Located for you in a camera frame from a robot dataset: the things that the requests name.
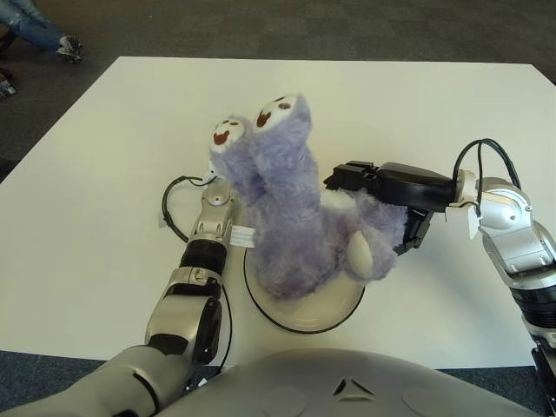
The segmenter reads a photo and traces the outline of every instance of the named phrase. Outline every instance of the shoe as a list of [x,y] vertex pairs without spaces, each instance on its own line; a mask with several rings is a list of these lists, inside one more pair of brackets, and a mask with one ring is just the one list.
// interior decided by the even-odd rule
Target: shoe
[[17,90],[10,84],[11,78],[12,75],[8,70],[0,68],[0,101],[17,93]]
[[66,63],[80,63],[81,49],[83,46],[73,36],[64,36],[60,38],[60,48],[56,51],[56,55]]

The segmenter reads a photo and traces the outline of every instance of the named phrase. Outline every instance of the stuffed toy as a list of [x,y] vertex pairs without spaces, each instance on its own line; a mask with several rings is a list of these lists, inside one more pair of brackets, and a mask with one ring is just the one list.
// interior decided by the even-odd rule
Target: stuffed toy
[[297,95],[266,105],[253,124],[231,116],[212,136],[215,172],[230,181],[255,228],[248,267],[276,299],[300,299],[341,271],[364,283],[385,277],[405,231],[405,207],[364,191],[321,189],[311,129],[308,103]]

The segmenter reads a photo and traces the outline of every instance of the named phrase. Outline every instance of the wire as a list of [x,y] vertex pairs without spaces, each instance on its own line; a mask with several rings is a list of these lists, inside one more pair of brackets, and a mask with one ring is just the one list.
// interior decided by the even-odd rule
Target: wire
[[222,372],[222,369],[224,368],[224,364],[226,363],[226,359],[228,358],[229,349],[232,346],[232,332],[233,332],[232,310],[229,307],[229,298],[228,298],[228,293],[226,292],[226,287],[224,287],[223,285],[222,285],[222,291],[224,292],[224,298],[226,299],[226,307],[228,307],[229,336],[228,336],[228,347],[226,348],[226,354],[224,354],[224,359],[222,359],[222,363],[218,367],[218,372],[216,374],[220,374]]
[[479,139],[478,141],[473,141],[469,143],[460,152],[460,154],[458,155],[458,159],[456,160],[453,166],[453,173],[452,173],[453,192],[454,192],[453,199],[455,199],[455,192],[457,189],[458,173],[460,171],[461,161],[463,160],[464,156],[466,155],[467,151],[470,148],[472,148],[475,145],[479,145],[477,148],[477,163],[479,164],[479,189],[477,195],[477,202],[464,202],[459,206],[459,207],[464,207],[467,204],[473,204],[475,206],[475,211],[477,212],[478,217],[481,216],[480,203],[482,201],[482,192],[483,192],[483,161],[482,161],[482,154],[481,154],[482,151],[481,147],[483,144],[490,146],[492,149],[496,151],[496,153],[500,156],[500,158],[502,158],[502,161],[506,165],[507,172],[510,175],[510,178],[512,180],[512,184],[518,189],[521,189],[520,178],[518,177],[518,173],[515,170],[515,167],[513,166],[513,162],[508,156],[508,154],[506,153],[506,151],[504,150],[504,148],[502,148],[499,143],[489,138]]
[[480,218],[480,202],[483,199],[483,159],[480,154],[483,142],[477,147],[477,163],[479,164],[479,189],[477,190],[477,216]]
[[209,185],[215,179],[216,176],[214,176],[212,179],[210,179],[207,182],[196,184],[194,183],[194,181],[202,181],[202,178],[199,178],[198,176],[182,175],[182,176],[178,176],[164,190],[164,194],[162,195],[162,218],[164,219],[168,227],[171,228],[174,231],[174,233],[178,235],[178,237],[186,243],[189,242],[189,238],[174,224],[174,219],[172,219],[172,215],[168,211],[168,196],[170,194],[170,191],[175,185],[179,184],[180,182],[188,181],[191,185],[194,185],[195,187],[203,187],[205,185]]
[[473,146],[478,145],[480,143],[484,143],[485,145],[490,146],[492,149],[494,149],[496,151],[496,153],[500,156],[500,158],[502,158],[502,161],[504,161],[504,164],[506,165],[507,172],[510,175],[510,178],[512,179],[512,184],[514,186],[516,186],[518,189],[521,189],[520,178],[518,177],[518,173],[516,172],[515,167],[513,166],[512,160],[510,159],[510,157],[508,156],[508,154],[506,153],[504,148],[502,148],[500,146],[499,143],[497,143],[493,139],[489,139],[489,138],[479,139],[478,141],[473,141],[473,142],[469,143],[460,152],[460,155],[458,156],[458,159],[456,160],[456,162],[453,166],[452,181],[453,181],[454,185],[458,181],[458,171],[460,170],[460,165],[461,165],[461,161],[463,160],[463,157],[466,155],[467,151],[470,148],[472,148]]

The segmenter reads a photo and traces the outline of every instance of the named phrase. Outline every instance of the white label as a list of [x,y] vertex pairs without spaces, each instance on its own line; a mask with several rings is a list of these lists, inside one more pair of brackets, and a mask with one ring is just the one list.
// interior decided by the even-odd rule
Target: white label
[[446,207],[446,220],[448,228],[455,237],[465,237],[472,240],[479,231],[479,218],[473,204],[457,207],[460,203],[452,203]]
[[232,235],[230,237],[230,244],[234,246],[241,246],[242,248],[254,248],[253,235],[255,234],[254,228],[245,228],[243,226],[232,226]]

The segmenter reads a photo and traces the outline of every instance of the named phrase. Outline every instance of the black cable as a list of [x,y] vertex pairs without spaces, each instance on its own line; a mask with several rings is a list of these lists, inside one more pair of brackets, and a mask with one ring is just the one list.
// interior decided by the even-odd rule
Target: black cable
[[354,313],[354,311],[359,307],[359,304],[361,303],[361,300],[363,299],[363,295],[365,294],[365,287],[363,287],[363,289],[361,290],[361,296],[359,297],[359,300],[357,300],[357,302],[354,305],[354,308],[340,321],[338,321],[337,323],[335,323],[334,325],[330,326],[329,328],[323,328],[322,330],[312,330],[312,331],[305,331],[305,330],[296,330],[294,328],[289,328],[288,326],[284,326],[283,324],[279,323],[278,321],[276,321],[275,319],[273,319],[272,317],[270,317],[270,315],[268,315],[268,313],[266,311],[264,311],[262,309],[262,307],[257,303],[257,301],[255,300],[253,293],[251,293],[251,288],[249,287],[249,283],[247,282],[247,267],[246,267],[246,260],[247,260],[247,249],[245,249],[245,255],[243,256],[243,279],[245,280],[245,287],[247,287],[247,291],[249,293],[249,296],[251,297],[251,300],[253,301],[253,303],[257,306],[257,308],[259,309],[259,311],[262,313],[262,315],[264,315],[267,319],[269,319],[272,323],[274,323],[276,326],[278,326],[279,328],[282,328],[284,330],[287,330],[289,332],[292,333],[297,333],[297,334],[318,334],[318,333],[324,333],[327,332],[328,330],[332,330],[333,328],[337,328],[338,326],[340,326],[344,321],[346,321],[349,317],[352,316],[352,314]]
[[196,187],[203,187],[205,185],[209,185],[215,179],[216,179],[216,177],[213,177],[212,179],[210,179],[207,182],[204,182],[204,183],[201,183],[201,184],[196,184],[193,181],[202,181],[202,178],[199,178],[198,176],[184,176],[184,175],[182,175],[182,176],[177,177],[164,190],[164,194],[162,195],[162,218],[164,219],[166,224],[168,224],[168,227],[171,228],[174,231],[174,233],[176,235],[178,235],[178,237],[186,243],[189,242],[189,238],[174,224],[174,219],[172,219],[172,215],[168,211],[168,195],[170,194],[171,189],[175,185],[179,184],[180,182],[189,181],[189,183],[191,185],[194,185]]
[[226,292],[226,288],[222,285],[222,291],[224,292],[224,298],[226,299],[226,307],[228,307],[228,320],[229,320],[229,337],[228,337],[228,347],[226,348],[226,354],[224,355],[224,359],[222,359],[222,363],[220,364],[220,366],[218,367],[218,373],[222,372],[222,369],[224,368],[224,364],[226,363],[226,359],[228,358],[228,354],[229,354],[229,349],[232,346],[232,310],[229,307],[229,298],[228,298],[228,293]]
[[490,146],[492,149],[494,149],[496,151],[496,153],[500,156],[500,158],[502,158],[502,161],[504,162],[504,164],[506,165],[506,169],[508,174],[510,175],[510,179],[512,180],[512,184],[517,187],[518,189],[521,189],[521,182],[520,182],[520,178],[518,177],[518,173],[515,170],[515,167],[513,166],[513,162],[510,159],[510,157],[508,156],[508,154],[506,153],[506,151],[504,150],[504,148],[501,147],[501,145],[499,143],[497,143],[496,141],[494,141],[493,139],[489,139],[489,138],[485,138],[485,139],[479,139],[478,141],[473,141],[471,143],[469,143],[458,155],[458,159],[456,160],[454,166],[453,166],[453,173],[452,173],[452,182],[453,182],[453,192],[454,192],[454,200],[455,200],[455,192],[457,189],[457,181],[458,181],[458,173],[460,171],[460,165],[461,165],[461,161],[463,160],[464,156],[466,155],[467,151],[472,148],[475,145],[479,145],[478,149],[477,149],[477,162],[479,164],[479,189],[478,189],[478,195],[477,195],[477,202],[464,202],[463,204],[461,204],[459,207],[463,207],[466,204],[473,204],[475,206],[475,210],[477,212],[477,216],[480,217],[480,202],[482,200],[482,192],[483,192],[483,161],[482,161],[482,155],[481,155],[481,147],[482,145],[488,145]]
[[518,173],[515,170],[515,167],[513,166],[512,160],[510,159],[510,157],[508,156],[508,154],[506,153],[504,148],[502,148],[500,146],[499,143],[497,143],[493,139],[489,139],[489,138],[479,139],[478,141],[472,141],[460,152],[460,155],[458,156],[458,159],[456,160],[456,162],[453,166],[452,181],[453,181],[454,186],[455,186],[456,182],[458,181],[458,171],[460,170],[460,165],[461,165],[461,161],[463,160],[463,157],[466,155],[467,151],[470,148],[472,148],[475,145],[478,145],[479,143],[483,143],[485,145],[488,145],[496,151],[496,153],[500,156],[500,158],[502,158],[502,161],[506,165],[506,169],[507,169],[508,174],[510,175],[510,178],[512,180],[512,184],[515,187],[517,187],[518,189],[521,189],[520,178],[518,177]]
[[483,199],[483,159],[480,154],[483,142],[477,147],[477,163],[479,164],[479,189],[477,190],[477,216],[480,218],[480,202]]

